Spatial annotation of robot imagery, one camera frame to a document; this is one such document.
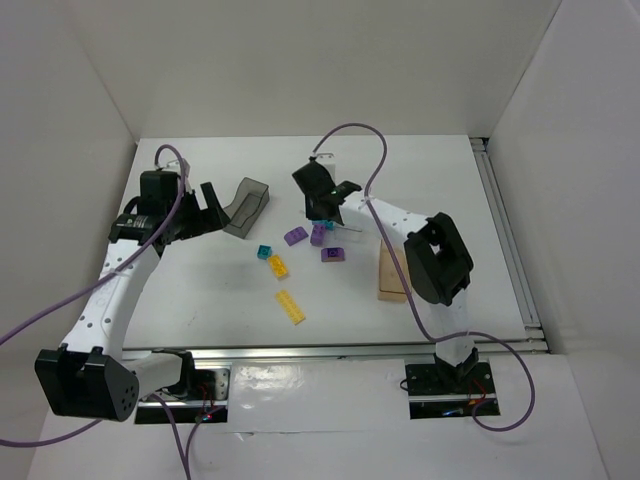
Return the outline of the clear plastic container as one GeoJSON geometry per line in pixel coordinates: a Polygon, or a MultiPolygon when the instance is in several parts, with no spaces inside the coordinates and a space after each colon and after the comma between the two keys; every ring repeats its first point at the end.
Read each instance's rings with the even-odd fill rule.
{"type": "Polygon", "coordinates": [[[366,240],[366,234],[359,228],[340,225],[337,222],[333,222],[332,226],[333,239],[336,243],[361,243],[366,240]]]}

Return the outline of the small teal lego brick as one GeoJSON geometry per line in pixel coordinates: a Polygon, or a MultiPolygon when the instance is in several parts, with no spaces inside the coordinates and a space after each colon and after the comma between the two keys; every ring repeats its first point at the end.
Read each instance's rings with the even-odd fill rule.
{"type": "Polygon", "coordinates": [[[260,245],[257,250],[257,258],[266,260],[273,255],[273,249],[269,245],[260,245]]]}

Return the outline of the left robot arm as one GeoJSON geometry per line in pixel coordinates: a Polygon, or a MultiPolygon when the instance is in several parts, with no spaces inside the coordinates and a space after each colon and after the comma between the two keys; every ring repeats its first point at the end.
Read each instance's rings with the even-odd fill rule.
{"type": "Polygon", "coordinates": [[[139,298],[166,248],[223,229],[229,218],[211,183],[201,208],[179,157],[140,176],[140,193],[113,222],[101,277],[75,325],[54,349],[43,349],[35,373],[54,414],[123,422],[140,399],[161,390],[179,399],[196,389],[191,353],[152,350],[130,364],[124,340],[139,298]]]}

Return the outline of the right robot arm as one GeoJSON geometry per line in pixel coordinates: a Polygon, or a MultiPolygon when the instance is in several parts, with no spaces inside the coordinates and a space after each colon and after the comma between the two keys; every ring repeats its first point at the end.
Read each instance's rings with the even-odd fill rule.
{"type": "Polygon", "coordinates": [[[396,250],[404,250],[408,274],[403,281],[430,304],[431,318],[442,329],[432,340],[436,363],[458,379],[467,375],[478,362],[466,298],[474,264],[452,218],[411,213],[366,194],[351,181],[337,184],[314,159],[292,177],[304,195],[308,219],[377,233],[394,262],[399,261],[396,250]]]}

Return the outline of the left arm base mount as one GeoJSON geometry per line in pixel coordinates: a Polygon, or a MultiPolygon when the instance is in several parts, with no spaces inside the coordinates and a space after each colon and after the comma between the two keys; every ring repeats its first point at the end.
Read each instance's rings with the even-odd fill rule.
{"type": "Polygon", "coordinates": [[[187,388],[162,387],[142,397],[137,404],[137,425],[168,424],[161,399],[178,425],[222,424],[228,421],[232,368],[229,363],[195,362],[187,388]]]}

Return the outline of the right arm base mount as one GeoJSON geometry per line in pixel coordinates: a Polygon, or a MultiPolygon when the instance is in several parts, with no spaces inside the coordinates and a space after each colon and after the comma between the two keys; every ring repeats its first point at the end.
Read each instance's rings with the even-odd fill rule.
{"type": "Polygon", "coordinates": [[[406,364],[399,387],[408,395],[412,420],[499,416],[493,375],[488,362],[478,363],[459,383],[440,377],[434,363],[406,364]]]}

